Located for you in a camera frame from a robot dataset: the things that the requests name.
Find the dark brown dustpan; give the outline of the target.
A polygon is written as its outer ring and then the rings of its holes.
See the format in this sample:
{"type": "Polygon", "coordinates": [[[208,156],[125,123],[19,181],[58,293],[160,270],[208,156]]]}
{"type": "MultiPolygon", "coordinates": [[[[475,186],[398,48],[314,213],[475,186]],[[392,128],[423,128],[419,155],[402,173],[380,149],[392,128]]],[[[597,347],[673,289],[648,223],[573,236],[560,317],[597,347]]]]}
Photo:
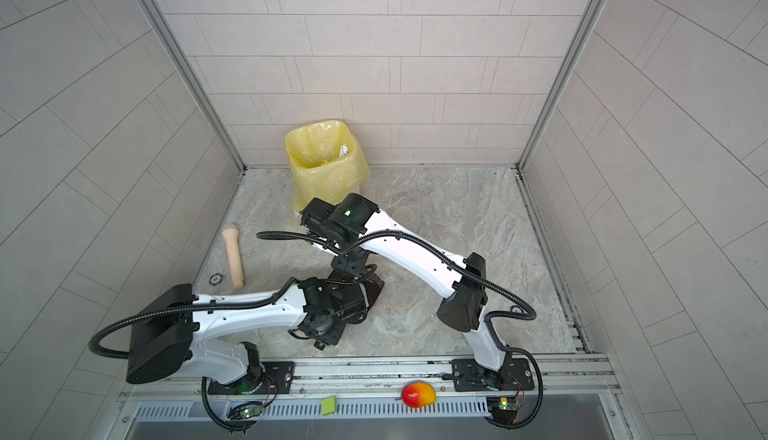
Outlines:
{"type": "Polygon", "coordinates": [[[366,309],[370,310],[380,296],[385,283],[376,273],[371,273],[360,282],[360,285],[365,299],[366,309]]]}

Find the yellow bagged trash bin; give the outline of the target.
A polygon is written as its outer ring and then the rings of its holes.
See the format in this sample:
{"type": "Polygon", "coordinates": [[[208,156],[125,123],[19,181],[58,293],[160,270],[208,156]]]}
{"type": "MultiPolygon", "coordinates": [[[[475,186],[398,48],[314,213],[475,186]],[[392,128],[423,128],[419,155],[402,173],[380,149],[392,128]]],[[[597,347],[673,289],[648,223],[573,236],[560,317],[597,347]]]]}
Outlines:
{"type": "Polygon", "coordinates": [[[338,204],[370,180],[362,147],[341,120],[295,128],[286,135],[284,145],[294,180],[295,211],[304,210],[314,198],[338,204]]]}

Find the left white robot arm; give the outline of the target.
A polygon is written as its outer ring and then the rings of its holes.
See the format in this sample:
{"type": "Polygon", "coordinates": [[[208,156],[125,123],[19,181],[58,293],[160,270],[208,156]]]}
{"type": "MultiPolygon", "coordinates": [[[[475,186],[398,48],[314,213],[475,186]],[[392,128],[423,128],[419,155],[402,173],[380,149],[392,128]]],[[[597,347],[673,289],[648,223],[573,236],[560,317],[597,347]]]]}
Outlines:
{"type": "Polygon", "coordinates": [[[140,313],[98,331],[88,348],[127,360],[130,384],[180,374],[229,385],[260,378],[263,370],[254,344],[227,343],[225,336],[281,327],[318,349],[335,345],[347,325],[366,319],[383,287],[375,273],[352,281],[291,278],[276,291],[229,296],[197,295],[180,284],[140,313]]]}

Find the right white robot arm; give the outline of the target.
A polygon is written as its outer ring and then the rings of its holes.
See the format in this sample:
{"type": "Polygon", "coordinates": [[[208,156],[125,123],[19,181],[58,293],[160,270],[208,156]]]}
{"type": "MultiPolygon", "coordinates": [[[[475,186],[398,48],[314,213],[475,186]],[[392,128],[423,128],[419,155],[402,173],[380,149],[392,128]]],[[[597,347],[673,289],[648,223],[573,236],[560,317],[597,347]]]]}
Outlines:
{"type": "Polygon", "coordinates": [[[368,256],[383,256],[426,282],[442,298],[437,316],[464,334],[474,362],[464,380],[472,388],[531,390],[538,372],[532,355],[501,341],[495,318],[533,321],[535,309],[485,277],[485,259],[448,252],[400,225],[373,201],[350,193],[332,205],[312,199],[301,212],[305,233],[262,231],[263,240],[304,240],[334,254],[332,267],[360,277],[368,256]]]}

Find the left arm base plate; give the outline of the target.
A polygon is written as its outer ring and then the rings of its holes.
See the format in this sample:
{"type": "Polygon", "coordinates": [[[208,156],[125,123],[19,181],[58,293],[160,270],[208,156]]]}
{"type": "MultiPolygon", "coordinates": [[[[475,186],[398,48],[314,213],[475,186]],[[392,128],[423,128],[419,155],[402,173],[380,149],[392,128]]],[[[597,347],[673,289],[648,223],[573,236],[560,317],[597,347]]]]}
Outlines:
{"type": "Polygon", "coordinates": [[[209,395],[274,395],[287,394],[293,380],[295,363],[289,361],[263,362],[249,367],[245,376],[230,383],[220,384],[211,380],[206,393],[209,395]]]}

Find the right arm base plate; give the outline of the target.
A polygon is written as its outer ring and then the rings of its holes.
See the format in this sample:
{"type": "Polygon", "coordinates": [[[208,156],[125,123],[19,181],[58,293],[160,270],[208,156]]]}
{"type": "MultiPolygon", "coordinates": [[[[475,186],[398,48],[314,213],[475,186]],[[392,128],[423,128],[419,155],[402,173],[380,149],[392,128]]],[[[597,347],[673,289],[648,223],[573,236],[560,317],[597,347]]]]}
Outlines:
{"type": "Polygon", "coordinates": [[[474,359],[454,359],[451,365],[457,392],[535,389],[534,370],[526,358],[507,354],[499,371],[480,366],[474,359]]]}

